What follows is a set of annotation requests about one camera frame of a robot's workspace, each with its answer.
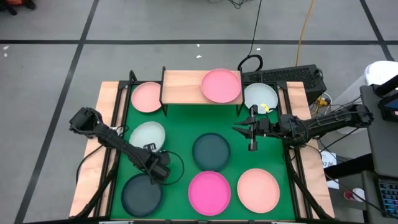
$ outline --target black keyboard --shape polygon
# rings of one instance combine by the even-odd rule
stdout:
[[[398,181],[379,179],[378,187],[382,209],[386,213],[398,217]]]

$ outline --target hot pink plate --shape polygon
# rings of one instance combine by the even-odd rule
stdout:
[[[238,196],[242,204],[252,212],[266,213],[279,201],[279,186],[275,178],[265,170],[249,169],[239,178]]]
[[[235,73],[219,68],[208,72],[201,81],[201,91],[211,101],[228,103],[242,91],[242,84]]]
[[[198,213],[214,216],[223,212],[228,206],[231,188],[221,174],[204,171],[192,179],[188,188],[188,198]]]
[[[145,82],[133,91],[131,103],[138,111],[144,113],[154,112],[160,108],[160,84]]]

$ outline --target wooden platform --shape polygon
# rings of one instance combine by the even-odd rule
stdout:
[[[162,102],[163,104],[219,104],[210,101],[201,92],[201,81],[209,71],[173,71],[164,72]],[[241,79],[240,71],[232,71]],[[226,105],[241,105],[242,92]]]

